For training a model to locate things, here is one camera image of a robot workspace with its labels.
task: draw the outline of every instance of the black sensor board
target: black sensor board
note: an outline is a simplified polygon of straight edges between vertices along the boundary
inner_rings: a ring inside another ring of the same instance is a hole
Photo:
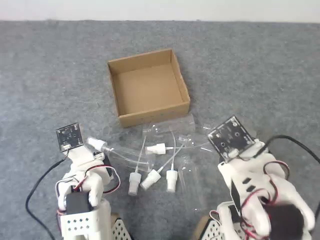
[[[56,130],[60,152],[75,149],[84,144],[79,123],[73,123]]]
[[[226,162],[255,143],[234,115],[209,133],[208,139]]]

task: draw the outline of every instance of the cardboard box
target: cardboard box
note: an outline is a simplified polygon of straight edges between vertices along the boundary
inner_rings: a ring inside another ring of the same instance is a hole
[[[111,60],[107,66],[123,127],[188,113],[190,97],[172,49]]]

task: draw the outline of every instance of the plastic bottle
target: plastic bottle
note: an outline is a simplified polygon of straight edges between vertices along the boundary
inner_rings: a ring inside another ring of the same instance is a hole
[[[88,137],[87,143],[97,151],[105,152],[111,163],[117,161],[117,163],[124,164],[132,169],[136,169],[138,166],[138,169],[144,172],[150,172],[155,164],[156,157],[154,154],[143,154],[139,160],[140,152],[135,149],[118,145],[109,146],[107,142],[91,136]]]
[[[188,214],[202,213],[207,204],[199,181],[199,171],[189,155],[178,157],[178,176],[182,188],[183,201]]]
[[[196,130],[194,116],[190,113],[186,116],[167,121],[148,123],[143,126],[142,133],[145,136],[163,134],[167,132],[193,133]]]

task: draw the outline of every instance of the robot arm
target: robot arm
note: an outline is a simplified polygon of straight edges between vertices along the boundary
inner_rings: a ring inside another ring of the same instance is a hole
[[[315,226],[315,216],[296,188],[286,180],[286,173],[277,164],[278,161],[268,153],[268,149],[253,158],[263,146],[264,143],[256,139],[254,145],[238,157],[229,162],[223,161],[218,165],[236,209],[233,214],[238,214],[243,219],[240,224],[247,224],[244,230],[251,239],[263,239],[277,234],[275,232],[278,229],[273,219],[274,210],[279,213],[285,210],[290,213],[295,212],[296,215],[292,216],[295,218],[291,221],[292,227],[302,228],[300,239],[311,239],[309,231]],[[231,232],[224,234],[225,239],[240,240],[238,236],[237,238],[234,236],[234,222],[232,221],[234,217],[228,206],[222,204],[217,210],[224,233]],[[289,215],[277,216],[277,218],[282,218],[282,221],[290,222],[288,217]],[[296,239],[289,238],[289,235],[290,233],[287,233],[285,239]]]

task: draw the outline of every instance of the red wire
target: red wire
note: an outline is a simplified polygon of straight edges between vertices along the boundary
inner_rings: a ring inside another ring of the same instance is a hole
[[[110,167],[110,168],[113,168],[113,166],[111,165],[106,165],[106,164],[99,164],[99,165],[94,165],[94,166],[91,166],[89,167],[85,172],[84,172],[84,176],[87,176],[87,173],[88,171],[92,170],[92,169],[96,169],[96,168],[101,168],[101,167]],[[86,180],[86,178],[84,178],[78,185],[77,185],[77,188],[80,188],[82,186],[82,184],[84,183],[84,181]],[[114,192],[115,190],[117,190],[120,186],[120,182],[118,182],[118,184],[111,188],[110,190],[107,190],[107,191],[103,191],[104,194],[109,194],[109,193],[112,193]]]
[[[289,168],[288,164],[286,164],[286,163],[283,162],[283,161],[278,161],[278,160],[267,162],[267,163],[263,166],[263,172],[264,172],[264,174],[269,175],[269,174],[267,173],[267,170],[266,170],[266,166],[269,165],[269,164],[279,164],[279,165],[284,166],[284,167],[286,168],[286,170],[287,170],[287,173],[286,173],[286,176],[285,176],[285,180],[288,180],[288,179],[289,179],[289,176],[290,176],[290,168]]]
[[[289,176],[290,176],[290,168],[289,168],[289,166],[288,166],[285,162],[283,162],[283,161],[278,161],[278,160],[276,160],[276,161],[267,162],[267,163],[263,166],[263,173],[266,174],[266,175],[268,175],[268,176],[270,177],[270,175],[267,173],[266,166],[269,165],[269,164],[272,164],[272,163],[282,165],[282,166],[284,166],[284,167],[286,168],[287,173],[286,173],[285,179],[288,180],[288,179],[289,179]],[[271,200],[271,196],[270,196],[270,194],[269,194],[269,192],[268,192],[268,203],[267,203],[267,204],[268,204],[268,205],[274,205],[275,202],[277,201],[278,196],[279,196],[279,191],[278,191],[278,188],[277,188],[275,182],[272,180],[271,177],[270,177],[270,181],[269,181],[269,182],[270,182],[270,184],[272,185],[272,187],[274,188],[274,196],[273,196],[273,198],[272,198],[272,200]],[[244,206],[248,203],[248,201],[250,200],[250,198],[251,198],[254,194],[256,194],[257,192],[260,192],[261,190],[265,190],[265,189],[264,189],[264,188],[259,188],[259,189],[257,189],[256,191],[250,193],[250,194],[248,195],[248,197],[244,200],[244,202],[242,203],[242,205],[241,205],[241,207],[240,207],[240,215],[241,215],[241,218],[242,218],[242,222],[243,222],[247,227],[253,227],[253,226],[252,226],[251,224],[247,223],[247,221],[243,218],[243,216],[242,216],[242,209],[243,209]],[[257,238],[253,235],[252,232],[250,232],[250,231],[248,231],[248,230],[246,230],[246,229],[244,229],[244,228],[242,228],[242,230],[243,230],[244,233],[246,234],[246,239],[248,238],[248,236],[250,236],[251,238],[257,239]]]

